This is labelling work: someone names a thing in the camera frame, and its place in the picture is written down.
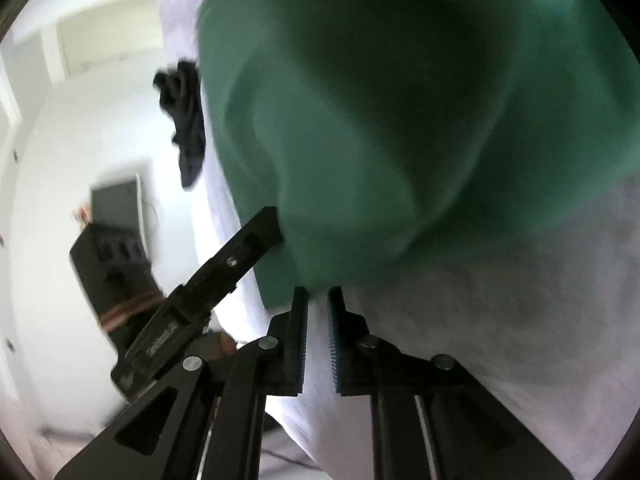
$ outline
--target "brown strap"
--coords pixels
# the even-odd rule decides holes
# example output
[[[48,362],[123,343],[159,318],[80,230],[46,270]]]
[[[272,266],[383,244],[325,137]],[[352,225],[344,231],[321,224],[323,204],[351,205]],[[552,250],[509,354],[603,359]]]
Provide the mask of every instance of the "brown strap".
[[[130,300],[121,301],[98,318],[100,325],[105,332],[113,332],[126,324],[132,316],[157,307],[163,300],[162,293],[150,290]]]

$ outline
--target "white bedsheet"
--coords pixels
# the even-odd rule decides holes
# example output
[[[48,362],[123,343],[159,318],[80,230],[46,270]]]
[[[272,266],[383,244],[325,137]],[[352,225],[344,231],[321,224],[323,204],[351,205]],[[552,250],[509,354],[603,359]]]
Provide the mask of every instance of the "white bedsheet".
[[[170,60],[196,57],[200,0],[160,0]],[[204,262],[239,228],[207,127],[194,231]],[[591,480],[640,407],[640,180],[627,179],[578,218],[528,244],[393,284],[350,287],[372,333],[422,358],[447,352],[476,375],[569,468]],[[239,340],[263,335],[252,273],[216,308]],[[335,480],[372,474],[367,399],[332,394],[326,301],[310,305],[304,391],[267,410]]]

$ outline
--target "green towel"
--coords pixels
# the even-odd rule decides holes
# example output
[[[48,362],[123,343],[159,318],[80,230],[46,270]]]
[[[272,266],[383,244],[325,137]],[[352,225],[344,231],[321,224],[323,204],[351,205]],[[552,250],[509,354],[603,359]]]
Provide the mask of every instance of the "green towel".
[[[278,208],[267,307],[529,237],[638,165],[598,0],[205,0],[198,28],[241,222]]]

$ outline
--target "black metal bracket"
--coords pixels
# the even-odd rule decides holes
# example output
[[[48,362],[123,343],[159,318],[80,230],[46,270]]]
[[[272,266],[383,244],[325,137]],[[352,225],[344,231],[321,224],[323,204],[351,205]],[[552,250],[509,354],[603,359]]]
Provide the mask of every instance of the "black metal bracket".
[[[211,310],[269,249],[282,241],[276,208],[265,207],[185,284],[178,286],[140,331],[111,372],[133,399],[174,366],[187,345],[209,324]]]
[[[560,461],[448,355],[403,354],[329,293],[337,393],[371,397],[376,480],[571,480]]]
[[[290,312],[233,357],[183,359],[56,479],[257,478],[266,396],[302,391],[307,300],[297,288]]]

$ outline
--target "white fabric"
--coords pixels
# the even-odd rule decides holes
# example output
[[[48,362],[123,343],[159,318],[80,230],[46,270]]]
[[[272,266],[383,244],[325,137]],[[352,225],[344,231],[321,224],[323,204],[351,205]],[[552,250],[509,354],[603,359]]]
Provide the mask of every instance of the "white fabric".
[[[200,0],[160,1],[167,47],[180,51],[169,58],[196,57]],[[194,209],[201,262],[240,227],[208,124],[207,136]],[[591,480],[640,407],[639,220],[640,180],[630,178],[539,240],[415,269],[395,283],[352,286],[348,307],[404,352],[455,356],[577,480]],[[266,332],[252,273],[216,313],[236,339]],[[372,479],[368,400],[332,394],[327,325],[319,296],[310,305],[304,391],[269,398],[267,410],[335,480]]]

